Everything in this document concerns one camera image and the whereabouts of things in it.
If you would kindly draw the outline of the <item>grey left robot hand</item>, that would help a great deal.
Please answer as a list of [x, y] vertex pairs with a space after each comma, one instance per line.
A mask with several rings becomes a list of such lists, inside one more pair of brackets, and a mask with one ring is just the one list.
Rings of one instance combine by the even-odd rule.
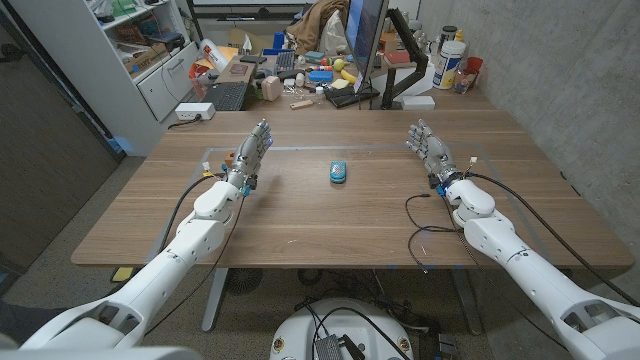
[[226, 181], [237, 188], [257, 187], [257, 174], [267, 150], [273, 143], [271, 127], [262, 119], [234, 151]]

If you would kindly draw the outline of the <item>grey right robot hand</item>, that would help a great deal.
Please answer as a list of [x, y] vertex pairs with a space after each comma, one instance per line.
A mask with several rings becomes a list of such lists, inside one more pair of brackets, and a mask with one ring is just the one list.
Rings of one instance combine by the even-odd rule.
[[418, 124], [410, 125], [406, 145], [423, 161], [432, 189], [440, 187], [445, 191], [462, 179], [462, 172], [455, 165], [450, 149], [422, 119]]

